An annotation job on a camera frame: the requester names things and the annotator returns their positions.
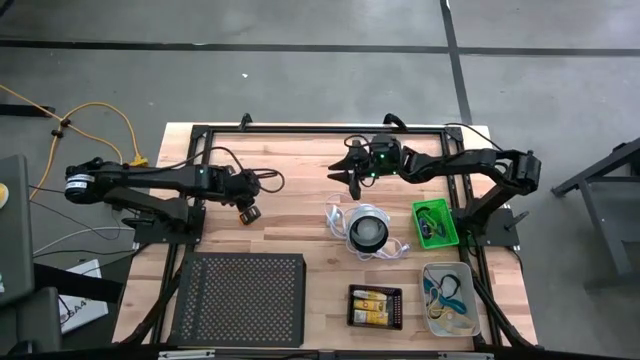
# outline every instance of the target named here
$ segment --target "paper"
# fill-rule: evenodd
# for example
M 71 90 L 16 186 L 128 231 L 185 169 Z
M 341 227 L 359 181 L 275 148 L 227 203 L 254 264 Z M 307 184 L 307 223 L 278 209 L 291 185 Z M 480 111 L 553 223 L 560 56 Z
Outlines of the paper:
M 84 274 L 85 276 L 102 278 L 100 269 L 97 269 L 98 266 L 100 266 L 98 260 L 94 259 L 75 266 L 68 271 L 76 274 L 83 274 L 86 272 Z M 71 317 L 69 318 L 67 315 L 67 307 L 64 306 L 62 301 L 58 300 L 60 324 L 63 334 L 109 313 L 107 303 L 104 301 L 95 301 L 67 295 L 60 295 L 60 297 L 71 311 Z

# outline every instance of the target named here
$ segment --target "wooden tabletop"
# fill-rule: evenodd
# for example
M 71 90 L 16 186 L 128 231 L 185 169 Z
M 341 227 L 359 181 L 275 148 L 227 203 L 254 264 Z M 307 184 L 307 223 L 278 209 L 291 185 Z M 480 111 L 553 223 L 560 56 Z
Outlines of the wooden tabletop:
M 184 160 L 193 123 L 167 124 L 157 166 Z M 488 135 L 484 126 L 476 127 Z M 486 140 L 462 129 L 465 148 L 490 147 Z M 207 216 L 201 252 L 274 252 L 301 253 L 307 263 L 305 341 L 309 349 L 361 350 L 470 350 L 470 338 L 442 338 L 425 328 L 422 318 L 418 274 L 424 264 L 459 261 L 455 247 L 424 251 L 418 242 L 411 218 L 411 203 L 445 198 L 449 201 L 444 177 L 425 184 L 412 185 L 397 177 L 376 181 L 362 191 L 362 202 L 375 204 L 391 216 L 391 236 L 410 243 L 408 256 L 399 260 L 360 261 L 344 243 L 332 237 L 326 227 L 324 203 L 334 193 L 348 192 L 347 186 L 326 178 L 327 166 L 346 154 L 345 135 L 339 134 L 216 134 L 214 145 L 235 152 L 246 168 L 268 167 L 281 171 L 286 186 L 277 194 L 260 193 L 256 204 L 262 217 L 250 226 L 238 222 L 235 208 L 207 202 Z M 432 155 L 442 153 L 440 140 L 433 135 L 399 135 L 403 145 Z M 214 152 L 212 163 L 232 164 L 223 152 Z M 481 196 L 493 182 L 483 175 L 471 176 L 474 193 Z M 276 179 L 263 186 L 275 188 Z M 176 192 L 153 190 L 161 198 Z M 464 205 L 464 195 L 459 194 Z M 347 199 L 333 203 L 344 210 L 353 206 Z M 114 341 L 128 336 L 143 319 L 160 291 L 166 245 L 151 245 L 133 260 L 120 308 Z M 527 294 L 518 262 L 507 250 L 486 248 L 494 298 L 513 325 L 532 343 L 537 343 Z M 347 287 L 368 284 L 398 287 L 403 291 L 402 331 L 354 328 L 346 325 Z M 481 329 L 490 339 L 486 311 L 476 296 Z M 171 329 L 175 296 L 167 307 L 163 331 L 166 339 Z

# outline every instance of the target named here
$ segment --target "green container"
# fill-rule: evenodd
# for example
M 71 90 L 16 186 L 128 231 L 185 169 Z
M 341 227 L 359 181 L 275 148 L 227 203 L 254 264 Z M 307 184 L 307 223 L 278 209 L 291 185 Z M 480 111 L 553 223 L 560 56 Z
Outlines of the green container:
M 430 209 L 429 216 L 438 224 L 444 226 L 444 236 L 439 234 L 433 234 L 430 238 L 425 239 L 420 232 L 420 223 L 418 222 L 418 209 L 427 207 Z M 456 227 L 453 225 L 453 219 L 451 218 L 451 212 L 447 206 L 445 199 L 434 199 L 427 201 L 414 202 L 411 205 L 411 212 L 413 213 L 413 220 L 416 223 L 416 231 L 418 232 L 418 238 L 420 238 L 420 245 L 424 249 L 436 249 L 445 246 L 458 245 L 460 239 L 458 239 L 458 233 Z

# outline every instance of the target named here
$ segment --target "concrete floor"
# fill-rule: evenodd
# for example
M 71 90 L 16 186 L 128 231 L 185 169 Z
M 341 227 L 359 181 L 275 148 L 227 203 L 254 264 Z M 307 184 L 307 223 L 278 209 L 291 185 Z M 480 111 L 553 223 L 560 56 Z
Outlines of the concrete floor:
M 640 3 L 633 0 L 450 0 L 460 46 L 638 48 Z M 264 44 L 446 45 L 436 0 L 22 0 L 0 19 L 13 38 Z M 126 112 L 155 161 L 168 121 L 379 122 L 459 120 L 448 55 L 252 52 L 134 52 L 0 49 L 0 83 L 62 113 L 87 101 Z M 548 190 L 640 134 L 640 58 L 463 56 L 474 124 L 502 147 L 534 149 L 540 190 L 511 205 L 530 210 L 519 225 L 525 281 L 540 344 L 564 351 L 640 357 L 638 289 L 585 293 L 610 274 L 606 248 L 582 199 Z M 0 93 L 0 103 L 18 102 Z M 107 111 L 75 118 L 130 157 L 128 132 Z M 30 181 L 46 164 L 53 120 L 2 118 L 0 156 L 24 153 Z M 46 186 L 63 188 L 65 166 L 109 149 L 73 134 L 63 139 Z M 103 205 L 79 208 L 58 194 L 37 201 L 91 226 L 113 226 Z M 38 248 L 81 228 L 32 207 Z M 125 249 L 130 233 L 106 242 L 86 235 L 58 249 Z M 69 267 L 86 256 L 42 261 Z M 109 261 L 115 257 L 100 257 Z M 122 278 L 126 266 L 109 268 Z M 93 326 L 108 341 L 111 320 Z M 80 334 L 66 339 L 82 346 Z

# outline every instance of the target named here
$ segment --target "yellow extension cord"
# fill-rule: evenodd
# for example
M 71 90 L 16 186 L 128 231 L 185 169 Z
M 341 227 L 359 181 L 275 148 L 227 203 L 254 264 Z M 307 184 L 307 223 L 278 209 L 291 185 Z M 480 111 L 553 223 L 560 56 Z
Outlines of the yellow extension cord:
M 57 119 L 59 122 L 62 123 L 62 121 L 64 121 L 65 119 L 69 118 L 71 115 L 75 114 L 76 112 L 78 112 L 81 109 L 84 109 L 86 107 L 90 107 L 90 106 L 102 106 L 102 107 L 106 107 L 109 108 L 111 110 L 113 110 L 116 114 L 118 114 L 126 123 L 127 126 L 129 127 L 129 132 L 131 133 L 131 140 L 133 142 L 133 151 L 135 152 L 135 158 L 134 160 L 131 162 L 132 166 L 147 166 L 149 161 L 143 157 L 140 154 L 140 151 L 138 150 L 138 142 L 136 141 L 136 134 L 133 131 L 133 126 L 131 125 L 131 121 L 129 121 L 129 118 L 127 118 L 127 116 L 120 110 L 118 110 L 115 106 L 107 104 L 107 103 L 102 103 L 102 102 L 89 102 L 86 104 L 82 104 L 74 109 L 72 109 L 71 111 L 69 111 L 65 116 L 60 117 L 50 111 L 48 111 L 47 109 L 43 108 L 42 106 L 36 104 L 35 102 L 27 99 L 26 97 L 16 93 L 15 91 L 9 89 L 8 87 L 0 84 L 0 88 L 3 89 L 4 91 L 8 92 L 9 94 L 29 103 L 30 105 L 34 106 L 35 108 L 39 109 L 40 111 L 46 113 L 47 115 L 51 116 L 54 119 Z M 78 134 L 89 138 L 91 140 L 95 140 L 98 142 L 101 142 L 107 146 L 109 146 L 110 148 L 112 148 L 116 154 L 118 155 L 118 159 L 120 160 L 120 163 L 123 163 L 123 159 L 122 159 L 122 153 L 120 152 L 120 150 L 111 142 L 97 137 L 97 136 L 93 136 L 90 134 L 87 134 L 86 132 L 78 129 L 77 127 L 69 124 L 68 126 L 69 128 L 71 128 L 72 130 L 74 130 L 75 132 L 77 132 Z M 58 131 L 60 131 L 62 129 L 61 125 L 58 125 Z M 49 160 L 47 161 L 47 167 L 44 170 L 44 174 L 42 175 L 42 178 L 40 179 L 40 182 L 38 183 L 38 185 L 36 186 L 36 188 L 33 190 L 33 192 L 31 193 L 31 195 L 29 196 L 29 200 L 33 199 L 34 196 L 36 196 L 36 194 L 38 193 L 38 188 L 42 187 L 42 185 L 44 184 L 44 182 L 47 179 L 47 176 L 49 176 L 49 171 L 51 170 L 51 165 L 53 164 L 53 157 L 55 154 L 55 151 L 57 149 L 57 145 L 58 144 L 58 137 L 54 136 L 53 137 L 53 141 L 51 142 L 51 148 L 49 149 Z

